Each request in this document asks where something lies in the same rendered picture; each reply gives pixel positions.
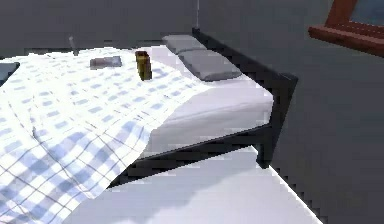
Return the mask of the grey pillow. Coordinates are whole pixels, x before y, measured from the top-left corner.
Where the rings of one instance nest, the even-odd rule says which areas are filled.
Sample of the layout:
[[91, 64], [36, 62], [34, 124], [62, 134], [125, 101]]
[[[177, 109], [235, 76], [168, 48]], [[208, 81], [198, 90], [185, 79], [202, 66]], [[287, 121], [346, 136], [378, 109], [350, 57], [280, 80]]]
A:
[[234, 79], [242, 72], [226, 57], [212, 50], [185, 51], [178, 55], [184, 66], [205, 82]]
[[190, 35], [167, 35], [162, 38], [166, 47], [174, 54], [192, 50], [205, 50], [206, 47]]

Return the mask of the brown upright box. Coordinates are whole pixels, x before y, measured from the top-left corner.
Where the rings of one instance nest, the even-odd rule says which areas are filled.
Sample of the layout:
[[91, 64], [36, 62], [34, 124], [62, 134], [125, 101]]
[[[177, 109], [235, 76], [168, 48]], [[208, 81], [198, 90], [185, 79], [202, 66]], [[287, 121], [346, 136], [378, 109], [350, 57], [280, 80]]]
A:
[[150, 56], [146, 51], [135, 52], [138, 74], [142, 81], [152, 79]]

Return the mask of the black framed bed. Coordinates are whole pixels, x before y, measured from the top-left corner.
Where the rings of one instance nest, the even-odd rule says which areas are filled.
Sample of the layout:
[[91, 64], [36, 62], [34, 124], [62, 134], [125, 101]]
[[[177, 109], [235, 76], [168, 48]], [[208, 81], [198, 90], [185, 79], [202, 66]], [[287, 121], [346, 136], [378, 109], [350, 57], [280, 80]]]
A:
[[192, 30], [192, 35], [208, 49], [226, 57], [238, 66], [243, 74], [272, 93], [274, 102], [270, 121], [265, 125], [235, 134], [138, 159], [110, 183], [112, 187], [248, 146], [258, 148], [256, 162], [261, 168], [266, 169], [271, 164], [298, 78], [289, 73], [278, 73], [201, 32], [198, 28]]

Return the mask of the grey flat book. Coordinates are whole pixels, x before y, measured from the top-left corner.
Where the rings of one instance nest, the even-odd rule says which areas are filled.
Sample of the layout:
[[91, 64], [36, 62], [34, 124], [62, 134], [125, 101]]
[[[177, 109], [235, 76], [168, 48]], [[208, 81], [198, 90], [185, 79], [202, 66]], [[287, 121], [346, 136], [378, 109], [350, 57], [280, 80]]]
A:
[[95, 58], [90, 60], [91, 69], [103, 69], [107, 67], [121, 67], [122, 61], [119, 56]]

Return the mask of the blue white checked blanket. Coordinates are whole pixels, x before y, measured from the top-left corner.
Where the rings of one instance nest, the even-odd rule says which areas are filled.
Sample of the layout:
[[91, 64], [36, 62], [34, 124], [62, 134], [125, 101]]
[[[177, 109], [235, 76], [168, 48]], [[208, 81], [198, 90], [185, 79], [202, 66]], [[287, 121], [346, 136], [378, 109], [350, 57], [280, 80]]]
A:
[[[119, 56], [121, 67], [91, 69]], [[0, 224], [62, 224], [146, 148], [150, 134], [203, 82], [152, 61], [142, 81], [130, 50], [15, 57], [0, 87]]]

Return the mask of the brown framed window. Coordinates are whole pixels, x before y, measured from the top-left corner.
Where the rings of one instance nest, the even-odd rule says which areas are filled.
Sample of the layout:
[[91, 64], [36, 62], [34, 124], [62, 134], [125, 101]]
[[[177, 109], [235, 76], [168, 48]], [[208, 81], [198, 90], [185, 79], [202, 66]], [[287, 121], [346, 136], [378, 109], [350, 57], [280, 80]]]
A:
[[351, 19], [359, 0], [334, 0], [324, 25], [308, 28], [311, 38], [384, 58], [384, 25]]

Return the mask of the dark blue flat object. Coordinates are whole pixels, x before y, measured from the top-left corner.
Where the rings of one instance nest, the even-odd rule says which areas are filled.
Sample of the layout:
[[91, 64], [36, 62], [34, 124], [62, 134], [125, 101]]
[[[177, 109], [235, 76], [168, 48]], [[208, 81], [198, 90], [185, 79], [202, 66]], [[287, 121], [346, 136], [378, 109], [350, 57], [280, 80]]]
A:
[[0, 87], [20, 67], [19, 62], [0, 63]]

